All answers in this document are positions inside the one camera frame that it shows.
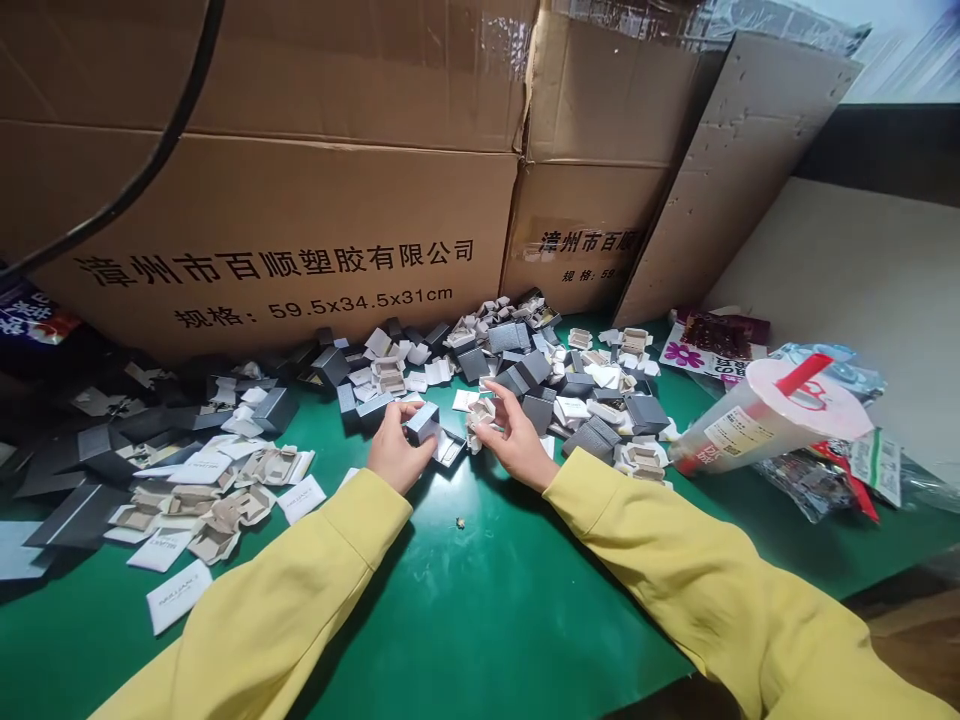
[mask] black cable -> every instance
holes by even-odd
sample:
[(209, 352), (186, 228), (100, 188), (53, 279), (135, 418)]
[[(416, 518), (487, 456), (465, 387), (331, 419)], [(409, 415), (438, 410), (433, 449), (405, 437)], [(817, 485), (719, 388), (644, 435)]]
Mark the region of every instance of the black cable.
[(14, 279), (14, 275), (26, 275), (38, 270), (103, 230), (123, 215), (157, 177), (163, 166), (166, 165), (167, 160), (170, 159), (173, 149), (180, 141), (180, 136), (186, 130), (187, 123), (190, 122), (190, 116), (193, 114), (193, 108), (196, 106), (200, 92), (203, 90), (203, 84), (207, 79), (207, 71), (210, 69), (210, 63), (213, 60), (213, 51), (217, 46), (217, 35), (220, 32), (220, 21), (223, 19), (225, 4), (225, 0), (208, 0), (207, 12), (203, 18), (203, 29), (200, 31), (200, 40), (197, 43), (197, 52), (193, 57), (193, 67), (190, 68), (187, 84), (183, 88), (183, 94), (181, 94), (180, 101), (173, 111), (170, 122), (167, 123), (167, 127), (160, 136), (160, 142), (157, 143), (153, 155), (150, 156), (140, 174), (127, 184), (116, 200), (101, 209), (92, 218), (80, 223), (56, 242), (27, 255), (19, 262), (0, 272), (0, 291), (6, 289), (9, 281)]

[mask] hand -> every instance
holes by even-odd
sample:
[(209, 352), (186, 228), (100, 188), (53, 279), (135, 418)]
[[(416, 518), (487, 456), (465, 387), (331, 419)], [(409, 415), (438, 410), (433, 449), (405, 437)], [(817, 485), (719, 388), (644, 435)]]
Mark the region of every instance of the hand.
[(495, 382), (488, 380), (484, 384), (498, 398), (493, 404), (497, 408), (496, 423), (503, 428), (503, 433), (489, 425), (478, 425), (477, 437), (493, 451), (508, 473), (542, 494), (560, 472), (560, 466), (543, 449), (540, 437), (530, 418), (523, 414), (517, 396)]
[(373, 445), (367, 457), (367, 469), (383, 478), (401, 495), (406, 495), (417, 482), (437, 449), (435, 437), (415, 448), (403, 434), (401, 423), (412, 418), (422, 405), (422, 402), (393, 402), (387, 405), (387, 414), (373, 436)]

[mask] dark wooden panel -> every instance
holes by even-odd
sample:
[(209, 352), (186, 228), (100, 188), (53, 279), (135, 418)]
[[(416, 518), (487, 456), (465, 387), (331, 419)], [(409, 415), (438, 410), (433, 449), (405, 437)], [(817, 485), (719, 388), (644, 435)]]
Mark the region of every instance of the dark wooden panel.
[(794, 175), (960, 207), (960, 104), (841, 105)]

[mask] white wall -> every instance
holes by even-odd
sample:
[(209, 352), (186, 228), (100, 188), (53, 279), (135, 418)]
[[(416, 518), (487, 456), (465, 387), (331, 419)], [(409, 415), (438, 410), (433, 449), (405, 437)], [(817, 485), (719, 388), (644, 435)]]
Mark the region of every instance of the white wall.
[(834, 342), (883, 373), (870, 409), (960, 483), (960, 209), (791, 178), (711, 291), (773, 324), (773, 345)]
[[(944, 68), (955, 68), (960, 52), (957, 0), (798, 1), (848, 25), (872, 26), (853, 56), (864, 70), (842, 102), (960, 101), (960, 82)], [(938, 69), (946, 71), (938, 74)]]

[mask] yellow sweatshirt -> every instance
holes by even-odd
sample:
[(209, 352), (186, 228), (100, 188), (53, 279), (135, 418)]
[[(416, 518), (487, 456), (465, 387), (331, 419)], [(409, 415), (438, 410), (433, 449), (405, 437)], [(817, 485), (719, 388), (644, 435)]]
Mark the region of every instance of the yellow sweatshirt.
[[(544, 498), (747, 718), (958, 717), (880, 662), (856, 616), (666, 488), (576, 450)], [(284, 718), (411, 512), (361, 471), (220, 577), (93, 717)]]

